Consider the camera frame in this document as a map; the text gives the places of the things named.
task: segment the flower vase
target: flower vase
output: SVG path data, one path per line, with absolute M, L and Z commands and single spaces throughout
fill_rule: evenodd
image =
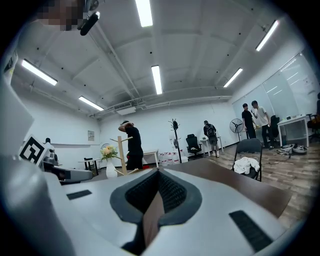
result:
M 111 158 L 106 159 L 105 175 L 108 179 L 118 177 L 118 173 L 116 172 L 116 168 L 112 163 Z

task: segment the white cloth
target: white cloth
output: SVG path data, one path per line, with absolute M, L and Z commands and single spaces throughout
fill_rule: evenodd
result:
M 268 125 L 268 118 L 266 115 L 266 110 L 263 106 L 259 106 L 258 109 L 254 109 L 254 114 L 258 117 L 257 124 L 262 126 Z
M 44 147 L 46 148 L 46 149 L 48 149 L 48 151 L 47 151 L 47 153 L 46 153 L 46 157 L 50 157 L 50 150 L 53 150 L 53 151 L 55 151 L 56 149 L 55 149 L 55 147 L 54 146 L 52 146 L 49 142 L 46 142 L 45 144 L 44 144 Z
M 235 161 L 233 166 L 234 171 L 238 174 L 249 174 L 250 167 L 253 167 L 256 172 L 259 171 L 260 168 L 258 161 L 249 157 L 243 157 L 240 160 Z

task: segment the floor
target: floor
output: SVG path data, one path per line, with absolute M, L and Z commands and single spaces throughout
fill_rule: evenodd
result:
M 210 160 L 231 169 L 235 152 L 236 145 L 226 148 L 223 153 L 220 150 L 220 157 L 210 156 Z M 289 228 L 308 215 L 318 192 L 320 143 L 311 143 L 306 155 L 293 154 L 290 159 L 275 153 L 276 149 L 262 152 L 262 182 L 292 193 L 279 218 L 282 225 Z

